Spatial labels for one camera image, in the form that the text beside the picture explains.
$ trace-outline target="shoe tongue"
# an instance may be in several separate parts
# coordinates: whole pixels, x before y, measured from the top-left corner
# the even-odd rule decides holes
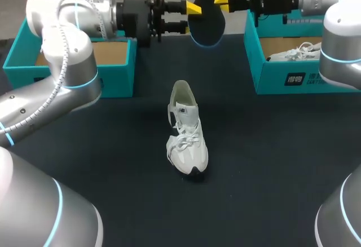
[[[178,119],[182,125],[194,127],[198,123],[198,107],[197,106],[186,106],[180,103],[176,103],[175,108],[177,109]]]

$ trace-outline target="silver robotic arm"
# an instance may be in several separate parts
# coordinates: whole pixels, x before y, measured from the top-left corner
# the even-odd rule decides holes
[[[69,44],[68,70],[63,86],[53,102],[27,125],[0,134],[0,147],[10,147],[33,131],[57,118],[95,103],[101,95],[98,70],[89,37],[74,26],[64,27]],[[51,95],[59,77],[63,59],[57,28],[47,29],[43,52],[51,76],[0,96],[0,126],[2,129],[21,122],[33,114]]]

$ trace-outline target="robotic arm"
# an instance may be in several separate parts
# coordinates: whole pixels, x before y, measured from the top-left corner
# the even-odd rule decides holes
[[[250,9],[258,26],[260,14],[325,15],[320,75],[333,85],[361,89],[360,0],[215,0],[228,12]]]
[[[53,26],[55,9],[62,34]],[[137,38],[138,46],[148,47],[151,37],[157,36],[161,42],[165,32],[185,34],[187,22],[166,23],[162,19],[165,12],[197,15],[202,10],[184,0],[28,0],[28,25],[33,34],[43,38],[42,50],[51,76],[0,96],[0,147],[10,147],[42,126],[100,98],[101,86],[89,37],[115,38],[116,32],[123,30],[126,37]]]
[[[260,14],[322,15],[320,75],[333,85],[361,89],[360,0],[215,0],[228,12],[251,9]],[[318,247],[361,245],[361,166],[320,207],[315,220]]]

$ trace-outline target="shoelace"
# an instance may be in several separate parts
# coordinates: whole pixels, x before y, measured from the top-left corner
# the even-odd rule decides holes
[[[183,151],[188,146],[192,145],[194,142],[199,142],[199,126],[200,126],[199,119],[195,127],[186,127],[186,126],[179,127],[180,124],[181,123],[179,121],[175,123],[175,127],[177,128],[179,135],[172,142],[172,144],[169,146],[167,151],[167,156],[170,161],[171,161],[170,154],[174,147],[178,151]]]
[[[291,58],[293,60],[300,59],[303,60],[307,56],[315,56],[319,51],[312,51],[314,48],[314,45],[310,42],[304,42],[300,45],[298,48],[293,48],[289,50],[285,57]]]

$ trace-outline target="printed logo on box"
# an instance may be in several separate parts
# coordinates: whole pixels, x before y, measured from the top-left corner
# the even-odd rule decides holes
[[[306,75],[305,72],[288,73],[284,85],[285,86],[302,85],[305,79],[305,75]]]
[[[310,73],[307,84],[308,85],[325,85],[326,82],[321,78],[320,73]]]

